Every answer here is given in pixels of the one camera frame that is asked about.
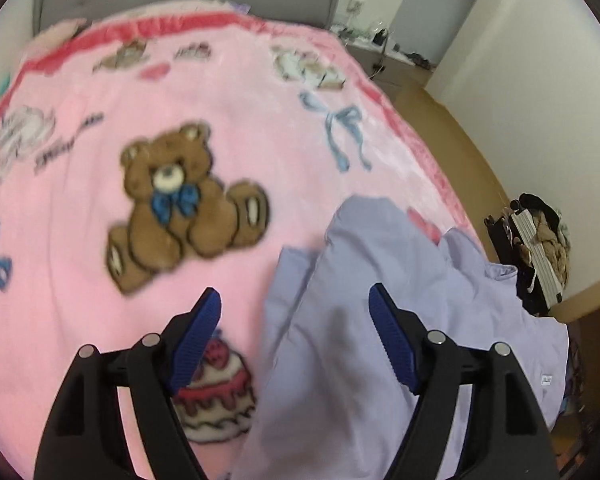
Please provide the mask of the lavender puffer jacket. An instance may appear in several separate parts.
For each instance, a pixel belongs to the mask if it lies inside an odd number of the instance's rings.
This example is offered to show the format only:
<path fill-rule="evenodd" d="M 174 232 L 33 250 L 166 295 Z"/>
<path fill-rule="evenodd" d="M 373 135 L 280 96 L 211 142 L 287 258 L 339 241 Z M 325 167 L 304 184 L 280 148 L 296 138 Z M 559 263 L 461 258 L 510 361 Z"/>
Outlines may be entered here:
<path fill-rule="evenodd" d="M 457 344 L 509 344 L 553 425 L 566 388 L 567 327 L 536 318 L 513 266 L 486 260 L 459 229 L 430 238 L 391 200 L 353 196 L 320 252 L 284 248 L 264 303 L 258 405 L 235 479 L 379 479 L 416 400 L 370 317 L 383 284 L 396 305 Z"/>

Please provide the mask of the dark clothes pile on chair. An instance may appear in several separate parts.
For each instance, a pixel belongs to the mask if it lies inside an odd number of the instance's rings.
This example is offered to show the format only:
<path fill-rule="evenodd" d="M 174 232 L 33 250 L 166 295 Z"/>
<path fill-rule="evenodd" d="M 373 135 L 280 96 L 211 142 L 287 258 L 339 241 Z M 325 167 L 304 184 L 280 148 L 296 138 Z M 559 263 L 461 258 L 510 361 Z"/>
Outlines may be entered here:
<path fill-rule="evenodd" d="M 517 296 L 524 310 L 547 316 L 564 299 L 571 240 L 562 213 L 541 197 L 522 193 L 498 218 L 483 219 L 500 263 L 517 269 Z"/>

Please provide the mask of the pink cartoon fleece blanket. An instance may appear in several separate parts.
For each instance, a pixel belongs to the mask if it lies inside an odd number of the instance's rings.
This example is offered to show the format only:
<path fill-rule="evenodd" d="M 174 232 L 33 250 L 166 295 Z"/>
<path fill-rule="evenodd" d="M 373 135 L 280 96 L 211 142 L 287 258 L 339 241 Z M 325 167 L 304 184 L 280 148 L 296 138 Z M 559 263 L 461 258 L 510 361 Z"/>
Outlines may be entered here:
<path fill-rule="evenodd" d="M 256 408 L 280 250 L 314 248 L 354 194 L 469 228 L 417 132 L 331 32 L 209 0 L 121 13 L 24 49 L 0 99 L 0 451 L 31 478 L 82 344 L 134 344 L 222 297 L 175 398 L 209 474 Z"/>

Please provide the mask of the grey bedside table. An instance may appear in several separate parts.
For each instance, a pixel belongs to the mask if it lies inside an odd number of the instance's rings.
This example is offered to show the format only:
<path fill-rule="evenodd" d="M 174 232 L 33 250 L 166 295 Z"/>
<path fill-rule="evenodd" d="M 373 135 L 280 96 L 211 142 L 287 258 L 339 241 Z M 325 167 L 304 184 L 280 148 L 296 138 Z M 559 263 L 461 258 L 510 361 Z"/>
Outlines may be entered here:
<path fill-rule="evenodd" d="M 422 66 L 424 59 L 419 54 L 403 53 L 390 36 L 380 46 L 344 25 L 333 24 L 329 31 L 393 103 L 405 89 L 424 88 L 434 73 L 434 66 Z"/>

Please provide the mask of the pink plush pillow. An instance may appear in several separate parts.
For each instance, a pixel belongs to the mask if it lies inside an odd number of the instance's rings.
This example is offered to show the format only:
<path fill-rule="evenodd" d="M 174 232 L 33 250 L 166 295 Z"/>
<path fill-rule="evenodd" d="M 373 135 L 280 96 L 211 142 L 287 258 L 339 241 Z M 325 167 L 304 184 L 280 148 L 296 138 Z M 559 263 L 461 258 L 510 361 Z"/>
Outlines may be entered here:
<path fill-rule="evenodd" d="M 59 48 L 91 26 L 87 18 L 63 20 L 37 34 L 27 46 L 29 51 L 44 53 Z"/>

